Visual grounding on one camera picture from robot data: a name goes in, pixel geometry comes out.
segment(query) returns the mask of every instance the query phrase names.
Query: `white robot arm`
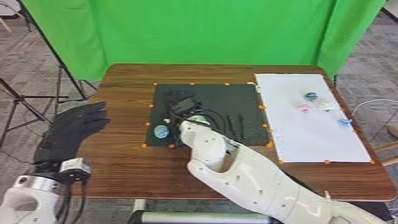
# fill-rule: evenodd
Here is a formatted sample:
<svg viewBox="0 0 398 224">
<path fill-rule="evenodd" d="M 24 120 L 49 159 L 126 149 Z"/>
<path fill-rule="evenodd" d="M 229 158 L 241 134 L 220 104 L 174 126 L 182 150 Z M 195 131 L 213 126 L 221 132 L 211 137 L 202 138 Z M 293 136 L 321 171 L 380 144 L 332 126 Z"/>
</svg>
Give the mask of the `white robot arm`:
<svg viewBox="0 0 398 224">
<path fill-rule="evenodd" d="M 314 194 L 266 157 L 197 122 L 205 123 L 200 116 L 193 116 L 179 126 L 181 141 L 191 148 L 188 171 L 245 209 L 285 224 L 385 223 L 351 204 Z M 227 171 L 221 171 L 227 153 L 234 161 Z"/>
</svg>

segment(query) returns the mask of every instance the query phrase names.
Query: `orange dot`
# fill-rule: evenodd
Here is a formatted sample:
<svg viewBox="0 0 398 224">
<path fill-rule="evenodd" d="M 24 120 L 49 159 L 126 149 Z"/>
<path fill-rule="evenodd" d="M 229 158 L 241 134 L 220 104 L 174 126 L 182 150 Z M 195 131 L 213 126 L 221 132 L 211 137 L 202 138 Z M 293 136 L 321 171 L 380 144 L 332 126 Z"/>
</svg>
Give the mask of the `orange dot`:
<svg viewBox="0 0 398 224">
<path fill-rule="evenodd" d="M 268 142 L 266 148 L 273 148 L 273 141 Z"/>
</svg>

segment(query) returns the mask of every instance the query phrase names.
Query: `white sheet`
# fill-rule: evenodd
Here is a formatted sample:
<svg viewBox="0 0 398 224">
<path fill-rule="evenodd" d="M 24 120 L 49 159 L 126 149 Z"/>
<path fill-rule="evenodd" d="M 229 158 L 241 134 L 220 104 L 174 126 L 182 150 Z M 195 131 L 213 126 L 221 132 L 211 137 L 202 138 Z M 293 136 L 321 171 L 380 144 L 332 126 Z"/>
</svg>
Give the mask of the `white sheet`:
<svg viewBox="0 0 398 224">
<path fill-rule="evenodd" d="M 273 130 L 278 159 L 284 162 L 369 162 L 367 151 L 351 127 L 337 124 L 346 119 L 342 111 L 310 109 L 298 111 L 309 104 L 307 92 L 317 100 L 339 104 L 317 74 L 257 74 L 259 94 L 266 106 L 266 118 Z"/>
</svg>

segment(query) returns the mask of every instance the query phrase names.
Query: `chair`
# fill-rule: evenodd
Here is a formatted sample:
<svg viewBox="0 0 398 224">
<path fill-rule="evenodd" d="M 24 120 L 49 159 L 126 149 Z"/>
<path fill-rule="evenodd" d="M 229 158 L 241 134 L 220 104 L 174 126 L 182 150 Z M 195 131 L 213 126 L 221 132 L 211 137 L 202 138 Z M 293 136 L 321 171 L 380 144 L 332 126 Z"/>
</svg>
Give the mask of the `chair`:
<svg viewBox="0 0 398 224">
<path fill-rule="evenodd" d="M 383 145 L 381 147 L 374 148 L 376 152 L 387 151 L 390 149 L 398 149 L 398 142 L 392 142 L 390 144 Z M 398 156 L 388 157 L 381 161 L 381 165 L 388 166 L 398 163 Z"/>
<path fill-rule="evenodd" d="M 21 7 L 19 7 L 15 0 L 0 0 L 0 16 L 17 15 L 19 18 L 24 18 L 17 12 L 19 9 L 21 9 Z M 5 30 L 12 33 L 12 30 L 8 28 L 8 25 L 6 25 L 1 17 L 0 17 L 0 23 L 3 25 Z"/>
</svg>

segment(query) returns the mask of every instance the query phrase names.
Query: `green screen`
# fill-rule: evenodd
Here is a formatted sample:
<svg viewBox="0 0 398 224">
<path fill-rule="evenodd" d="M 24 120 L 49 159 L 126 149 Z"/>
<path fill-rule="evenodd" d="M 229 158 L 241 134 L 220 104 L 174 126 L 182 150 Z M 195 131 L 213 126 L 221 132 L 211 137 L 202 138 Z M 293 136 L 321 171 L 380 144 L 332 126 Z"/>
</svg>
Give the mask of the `green screen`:
<svg viewBox="0 0 398 224">
<path fill-rule="evenodd" d="M 113 63 L 317 65 L 332 77 L 383 0 L 22 0 L 78 79 Z"/>
</svg>

